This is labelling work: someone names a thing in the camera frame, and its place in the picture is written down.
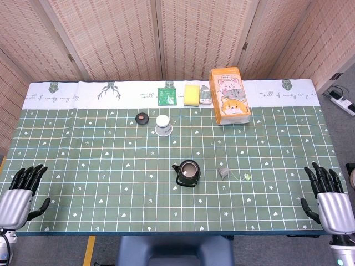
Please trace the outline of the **black and silver left hand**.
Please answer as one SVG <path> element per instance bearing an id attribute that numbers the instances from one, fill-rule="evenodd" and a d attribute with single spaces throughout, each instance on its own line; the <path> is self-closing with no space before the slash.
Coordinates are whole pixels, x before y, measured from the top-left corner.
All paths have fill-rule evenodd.
<path id="1" fill-rule="evenodd" d="M 41 216 L 47 210 L 50 198 L 46 198 L 38 210 L 30 211 L 33 197 L 47 169 L 48 167 L 39 164 L 16 172 L 9 189 L 1 198 L 1 229 L 19 230 L 26 222 Z"/>

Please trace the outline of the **black and silver right hand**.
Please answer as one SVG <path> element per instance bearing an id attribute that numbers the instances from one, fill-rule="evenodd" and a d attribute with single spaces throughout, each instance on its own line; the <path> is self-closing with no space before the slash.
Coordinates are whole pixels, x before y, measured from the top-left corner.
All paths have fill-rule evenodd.
<path id="1" fill-rule="evenodd" d="M 324 231 L 332 235 L 350 235 L 354 233 L 354 213 L 348 194 L 344 192 L 341 180 L 333 169 L 325 169 L 316 162 L 314 170 L 305 167 L 310 180 L 318 213 L 312 211 L 306 199 L 300 199 L 307 217 L 320 224 Z"/>

